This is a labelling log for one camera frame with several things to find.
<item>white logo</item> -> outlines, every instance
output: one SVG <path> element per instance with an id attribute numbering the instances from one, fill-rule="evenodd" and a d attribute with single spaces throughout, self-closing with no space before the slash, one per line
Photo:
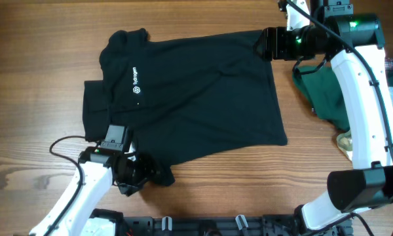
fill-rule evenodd
<path id="1" fill-rule="evenodd" d="M 134 81 L 132 84 L 137 85 L 138 84 L 138 72 L 137 72 L 136 68 L 132 68 L 132 74 L 133 74 L 132 80 Z"/>
<path id="2" fill-rule="evenodd" d="M 136 94 L 139 94 L 139 93 L 141 92 L 141 89 L 139 88 L 139 86 L 135 86 L 135 87 L 132 89 L 132 92 L 135 92 Z"/>

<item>wood grain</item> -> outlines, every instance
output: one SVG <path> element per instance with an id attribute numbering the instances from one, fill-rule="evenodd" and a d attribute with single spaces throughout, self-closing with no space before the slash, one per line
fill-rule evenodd
<path id="1" fill-rule="evenodd" d="M 74 167 L 48 154 L 57 138 L 83 134 L 83 81 L 102 79 L 98 56 L 117 30 L 145 28 L 152 41 L 283 26 L 276 1 L 2 0 L 0 3 L 0 235 L 27 233 L 52 208 Z M 376 12 L 393 57 L 393 0 L 356 0 Z M 289 214 L 326 189 L 330 171 L 350 169 L 338 132 L 309 111 L 291 62 L 273 62 L 289 144 L 218 153 L 172 167 L 171 187 L 149 184 L 129 198 L 115 188 L 99 208 L 127 216 Z M 86 146 L 58 151 L 76 157 Z M 393 205 L 365 214 L 376 235 L 393 227 Z M 356 235 L 366 232 L 355 221 Z"/>

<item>wooden floor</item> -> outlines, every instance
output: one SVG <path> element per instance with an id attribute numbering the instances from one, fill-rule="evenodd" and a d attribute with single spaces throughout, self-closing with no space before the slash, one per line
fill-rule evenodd
<path id="1" fill-rule="evenodd" d="M 20 2 L 46 4 L 2 4 Z M 393 57 L 393 0 L 352 2 L 356 12 L 380 16 Z M 48 147 L 84 134 L 83 81 L 102 79 L 98 56 L 112 33 L 145 28 L 152 41 L 163 41 L 285 23 L 275 0 L 0 0 L 0 235 L 29 232 L 68 185 L 74 166 Z M 335 145 L 338 132 L 310 113 L 294 87 L 293 62 L 272 64 L 287 146 L 247 147 L 174 166 L 173 186 L 147 185 L 129 198 L 113 187 L 98 207 L 127 216 L 259 216 L 290 214 L 319 196 L 329 172 L 352 165 Z M 58 151 L 76 158 L 85 145 L 66 141 Z M 376 235 L 389 235 L 393 205 L 364 216 Z M 355 230 L 366 234 L 357 220 Z"/>

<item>wooden table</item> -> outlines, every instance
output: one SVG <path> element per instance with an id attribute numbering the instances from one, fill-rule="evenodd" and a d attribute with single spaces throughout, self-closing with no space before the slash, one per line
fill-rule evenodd
<path id="1" fill-rule="evenodd" d="M 74 166 L 48 147 L 84 134 L 83 81 L 102 79 L 98 56 L 112 33 L 145 28 L 152 41 L 164 41 L 286 23 L 273 0 L 22 2 L 0 4 L 0 235 L 27 233 L 68 185 Z M 47 4 L 25 4 L 38 2 Z M 393 57 L 393 0 L 353 3 L 356 12 L 381 17 Z M 129 198 L 113 187 L 98 207 L 126 216 L 259 216 L 290 214 L 319 196 L 329 172 L 352 165 L 335 145 L 338 132 L 311 114 L 294 87 L 293 62 L 272 65 L 287 146 L 247 147 L 174 166 L 173 186 L 148 184 Z M 85 146 L 70 140 L 57 151 L 76 158 Z M 391 232 L 393 205 L 364 216 L 376 235 Z M 355 230 L 366 234 L 357 220 Z"/>

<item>folded black shirt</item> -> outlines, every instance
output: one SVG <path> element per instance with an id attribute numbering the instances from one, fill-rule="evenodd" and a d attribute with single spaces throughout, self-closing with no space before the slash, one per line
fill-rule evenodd
<path id="1" fill-rule="evenodd" d="M 253 51 L 261 30 L 149 42 L 118 31 L 100 55 L 103 81 L 85 82 L 86 139 L 109 123 L 166 166 L 254 145 L 286 145 L 271 63 Z"/>

